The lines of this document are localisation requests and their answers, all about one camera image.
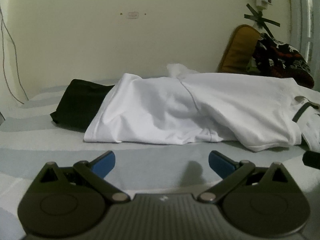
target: wall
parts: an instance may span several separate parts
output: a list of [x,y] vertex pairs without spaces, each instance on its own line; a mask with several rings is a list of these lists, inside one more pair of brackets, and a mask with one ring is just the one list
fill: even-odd
[[[1,2],[1,9],[2,13],[4,15],[4,20],[7,22],[8,20],[8,0],[0,0]],[[4,51],[5,51],[5,62],[4,62],[4,70],[5,74],[9,83],[9,86],[11,88],[12,93],[17,96],[21,97],[21,94],[19,93],[19,90],[17,90],[17,83],[15,81],[15,78],[12,74],[12,68],[11,68],[11,62],[9,58],[10,53],[10,45],[11,42],[9,41],[9,37],[4,29]],[[18,103],[9,93],[9,90],[7,88],[5,79],[4,79],[4,71],[3,71],[3,50],[2,50],[2,41],[0,40],[0,112],[3,114],[3,116],[6,118],[9,115],[9,112],[21,104]]]
[[[289,0],[273,0],[265,17],[274,36],[290,40]],[[31,97],[73,78],[123,73],[165,75],[168,62],[214,72],[232,31],[254,0],[9,0],[22,84]],[[128,12],[138,19],[126,19]]]

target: white fabric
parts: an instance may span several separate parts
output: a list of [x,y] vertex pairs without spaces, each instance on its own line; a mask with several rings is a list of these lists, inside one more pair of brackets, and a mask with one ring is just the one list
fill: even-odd
[[292,121],[305,102],[300,99],[320,104],[320,93],[292,78],[190,73],[180,64],[168,69],[168,78],[124,74],[104,99],[84,140],[154,144],[239,140],[253,151],[287,147],[301,143],[300,127]]

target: folded black garment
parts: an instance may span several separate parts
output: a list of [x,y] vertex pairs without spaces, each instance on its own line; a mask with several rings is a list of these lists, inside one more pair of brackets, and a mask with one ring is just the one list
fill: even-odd
[[57,110],[50,116],[62,127],[86,130],[113,87],[74,79],[64,92]]

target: mattress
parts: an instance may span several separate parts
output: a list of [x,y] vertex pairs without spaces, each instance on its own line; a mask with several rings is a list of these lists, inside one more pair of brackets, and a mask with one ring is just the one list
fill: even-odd
[[[105,85],[116,80],[101,81]],[[192,143],[186,145],[150,145],[143,143],[86,143],[84,133],[61,129],[49,114],[55,111],[66,86],[43,90],[22,107],[12,111],[0,126],[0,239],[17,240],[25,234],[17,217],[17,207],[24,192],[48,161],[58,166],[72,166],[80,160],[91,161],[108,150],[116,155],[116,166],[105,177],[131,197],[135,193],[182,193],[198,195],[220,181],[211,170],[208,155],[217,150],[256,166],[283,162],[312,207],[305,232],[310,239],[319,234],[318,212],[320,174],[305,167],[301,146],[272,148],[251,152],[239,142]]]

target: patterned fabric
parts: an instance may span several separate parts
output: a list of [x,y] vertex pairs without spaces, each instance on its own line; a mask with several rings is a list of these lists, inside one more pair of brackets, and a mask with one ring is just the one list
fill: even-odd
[[298,50],[266,33],[258,39],[252,57],[262,76],[294,78],[297,84],[307,88],[313,88],[315,84],[310,68]]

